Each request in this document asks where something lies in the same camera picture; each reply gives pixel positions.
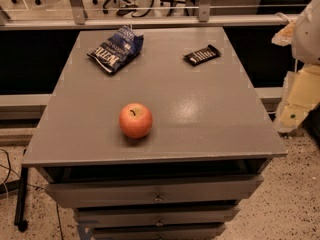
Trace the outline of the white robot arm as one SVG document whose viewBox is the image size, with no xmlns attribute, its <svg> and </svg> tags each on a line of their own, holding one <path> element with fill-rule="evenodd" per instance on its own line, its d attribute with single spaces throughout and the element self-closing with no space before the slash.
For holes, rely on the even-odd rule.
<svg viewBox="0 0 320 240">
<path fill-rule="evenodd" d="M 292 55 L 305 64 L 320 64 L 320 0 L 312 0 L 298 16 L 292 37 Z"/>
</svg>

